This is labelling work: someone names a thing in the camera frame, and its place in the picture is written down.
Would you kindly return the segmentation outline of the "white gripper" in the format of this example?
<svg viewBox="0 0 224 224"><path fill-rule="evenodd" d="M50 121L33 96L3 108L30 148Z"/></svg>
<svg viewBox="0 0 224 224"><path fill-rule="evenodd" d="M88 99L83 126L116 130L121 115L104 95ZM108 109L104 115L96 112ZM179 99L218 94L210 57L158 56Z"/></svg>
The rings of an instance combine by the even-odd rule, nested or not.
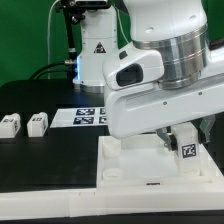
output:
<svg viewBox="0 0 224 224"><path fill-rule="evenodd" d="M204 117L200 142L209 143L216 120L212 114L224 111L224 63L211 63L199 81L181 89L154 91L149 84L119 91L107 87L104 102L109 133L117 139L156 130L164 146L176 151L177 140L168 126Z"/></svg>

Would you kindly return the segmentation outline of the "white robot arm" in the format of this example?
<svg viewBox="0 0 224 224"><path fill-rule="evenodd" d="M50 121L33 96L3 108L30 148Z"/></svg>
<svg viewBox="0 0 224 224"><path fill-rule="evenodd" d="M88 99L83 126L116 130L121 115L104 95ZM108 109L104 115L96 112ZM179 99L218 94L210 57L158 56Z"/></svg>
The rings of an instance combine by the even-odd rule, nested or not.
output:
<svg viewBox="0 0 224 224"><path fill-rule="evenodd" d="M110 134L122 139L151 131L171 145L166 130L201 121L209 140L224 112L224 47L209 48L202 0L123 0L131 42L103 64Z"/></svg>

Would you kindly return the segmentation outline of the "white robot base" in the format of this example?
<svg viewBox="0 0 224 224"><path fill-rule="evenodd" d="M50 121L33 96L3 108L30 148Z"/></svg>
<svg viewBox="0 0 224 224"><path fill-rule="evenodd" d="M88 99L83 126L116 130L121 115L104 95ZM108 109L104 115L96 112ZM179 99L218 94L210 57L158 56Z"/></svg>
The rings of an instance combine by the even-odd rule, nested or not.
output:
<svg viewBox="0 0 224 224"><path fill-rule="evenodd" d="M118 49L118 12L127 12L123 0L59 0L56 10L65 18L73 86L102 93L104 60Z"/></svg>

